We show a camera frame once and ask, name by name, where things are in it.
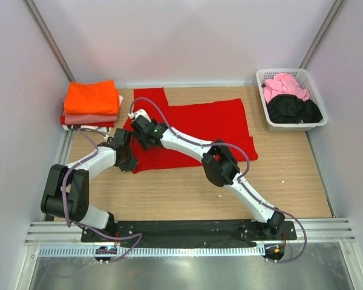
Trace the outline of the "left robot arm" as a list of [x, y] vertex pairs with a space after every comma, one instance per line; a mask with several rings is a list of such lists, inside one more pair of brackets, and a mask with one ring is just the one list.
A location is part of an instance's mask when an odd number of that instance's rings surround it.
[[102, 241], [117, 235], [114, 215], [90, 204], [90, 181], [110, 167], [122, 172], [136, 169], [138, 161], [131, 150], [132, 132], [116, 129], [112, 137], [95, 146], [92, 153], [67, 165], [55, 164], [48, 173], [41, 211], [55, 218], [95, 230]]

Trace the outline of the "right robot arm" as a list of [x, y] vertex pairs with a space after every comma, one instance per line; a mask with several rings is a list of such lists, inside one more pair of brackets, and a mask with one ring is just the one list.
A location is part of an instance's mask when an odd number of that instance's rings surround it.
[[145, 112], [130, 113], [129, 118], [133, 134], [144, 150], [161, 147], [197, 160], [211, 184], [228, 189], [249, 208], [265, 238], [274, 239], [282, 233], [285, 215], [264, 199], [246, 180], [246, 174], [241, 173], [231, 152], [235, 149], [247, 157], [239, 147], [221, 140], [213, 142], [194, 138], [167, 123], [151, 120]]

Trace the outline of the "folded red white t shirt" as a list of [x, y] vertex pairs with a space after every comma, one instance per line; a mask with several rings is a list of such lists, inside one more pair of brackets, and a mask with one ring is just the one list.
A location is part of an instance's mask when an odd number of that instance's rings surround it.
[[93, 123], [93, 124], [72, 124], [72, 125], [68, 125], [68, 124], [61, 124], [61, 118], [60, 118], [60, 124], [63, 127], [64, 130], [68, 131], [68, 130], [73, 130], [74, 128], [86, 128], [89, 127], [91, 129], [98, 129], [100, 130], [100, 127], [106, 127], [106, 128], [113, 128], [114, 124], [116, 121], [114, 122], [104, 122], [104, 123]]

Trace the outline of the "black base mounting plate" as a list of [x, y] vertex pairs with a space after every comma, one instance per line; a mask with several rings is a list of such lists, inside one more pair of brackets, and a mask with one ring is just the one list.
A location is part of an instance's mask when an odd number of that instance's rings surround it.
[[225, 243], [236, 240], [246, 242], [261, 240], [296, 240], [296, 230], [291, 221], [285, 221], [282, 233], [272, 235], [257, 221], [204, 220], [204, 221], [119, 221], [116, 223], [119, 237], [142, 234], [145, 247], [196, 247], [203, 242]]

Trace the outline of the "white plastic laundry basket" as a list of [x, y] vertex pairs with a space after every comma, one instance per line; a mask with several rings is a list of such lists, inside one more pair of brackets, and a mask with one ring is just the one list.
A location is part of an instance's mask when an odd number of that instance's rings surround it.
[[[309, 92], [309, 97], [311, 101], [317, 105], [322, 119], [319, 123], [303, 123], [303, 124], [277, 124], [270, 120], [266, 101], [264, 100], [262, 84], [268, 79], [273, 79], [273, 77], [279, 73], [286, 73], [293, 76], [299, 83], [301, 89], [307, 89]], [[316, 127], [325, 126], [328, 122], [326, 109], [323, 100], [319, 94], [319, 91], [312, 79], [312, 76], [306, 69], [302, 68], [267, 68], [259, 69], [256, 72], [256, 79], [258, 84], [258, 89], [260, 93], [260, 99], [263, 106], [264, 116], [266, 119], [267, 129], [271, 132], [283, 132], [283, 131], [309, 131]]]

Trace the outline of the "black t shirt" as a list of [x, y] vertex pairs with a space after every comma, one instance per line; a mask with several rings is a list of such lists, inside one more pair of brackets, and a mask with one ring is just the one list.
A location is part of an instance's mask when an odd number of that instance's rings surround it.
[[319, 123], [323, 117], [312, 100], [302, 100], [295, 95], [280, 94], [267, 104], [271, 122], [275, 124]]

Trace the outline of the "aluminium rail frame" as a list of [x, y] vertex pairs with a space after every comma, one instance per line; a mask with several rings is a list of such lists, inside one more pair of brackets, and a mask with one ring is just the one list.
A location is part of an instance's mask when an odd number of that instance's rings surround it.
[[[209, 185], [196, 168], [160, 170], [136, 175], [108, 170], [106, 177], [97, 178], [92, 186], [91, 200], [98, 205], [117, 210], [115, 223], [119, 221], [204, 221], [204, 220], [247, 220], [250, 210], [236, 201], [233, 193]], [[305, 243], [352, 242], [353, 232], [347, 219], [316, 218], [287, 219], [294, 224], [297, 238], [287, 240], [261, 240], [246, 242], [213, 243], [203, 242], [192, 246], [165, 248], [252, 248], [263, 245], [283, 248]], [[164, 248], [145, 247], [142, 234], [104, 238], [100, 232], [87, 227], [67, 227], [62, 222], [33, 222], [25, 240], [26, 245], [97, 245], [122, 248]]]

